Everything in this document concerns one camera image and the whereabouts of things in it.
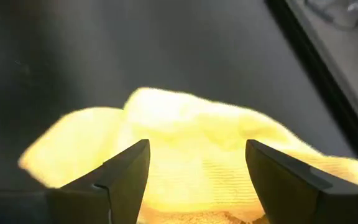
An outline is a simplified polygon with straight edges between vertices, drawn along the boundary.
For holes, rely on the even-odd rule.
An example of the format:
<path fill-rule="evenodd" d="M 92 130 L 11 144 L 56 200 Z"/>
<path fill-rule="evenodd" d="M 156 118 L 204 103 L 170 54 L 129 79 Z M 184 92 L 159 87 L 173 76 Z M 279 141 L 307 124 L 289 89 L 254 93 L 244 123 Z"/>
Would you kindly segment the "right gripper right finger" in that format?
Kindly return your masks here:
<path fill-rule="evenodd" d="M 270 223 L 358 223 L 358 184 L 256 140 L 247 141 L 245 158 Z"/>

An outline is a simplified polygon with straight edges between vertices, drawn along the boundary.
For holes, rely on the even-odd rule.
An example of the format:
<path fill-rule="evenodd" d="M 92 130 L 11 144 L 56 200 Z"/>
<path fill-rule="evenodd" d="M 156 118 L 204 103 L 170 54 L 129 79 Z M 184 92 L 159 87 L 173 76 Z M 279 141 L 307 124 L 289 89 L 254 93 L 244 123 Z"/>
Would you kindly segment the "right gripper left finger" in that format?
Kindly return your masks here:
<path fill-rule="evenodd" d="M 136 223 L 149 175 L 150 143 L 142 139 L 91 172 L 51 190 L 52 223 Z"/>

